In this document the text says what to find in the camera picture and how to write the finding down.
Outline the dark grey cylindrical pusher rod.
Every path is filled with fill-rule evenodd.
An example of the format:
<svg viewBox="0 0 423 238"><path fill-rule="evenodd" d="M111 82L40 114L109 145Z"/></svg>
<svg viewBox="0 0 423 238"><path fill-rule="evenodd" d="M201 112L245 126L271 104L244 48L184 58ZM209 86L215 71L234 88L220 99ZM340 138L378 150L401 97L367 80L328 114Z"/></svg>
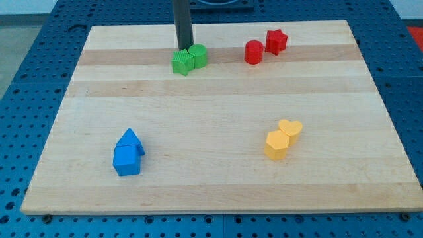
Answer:
<svg viewBox="0 0 423 238"><path fill-rule="evenodd" d="M178 49L189 49L194 44L189 0L172 0Z"/></svg>

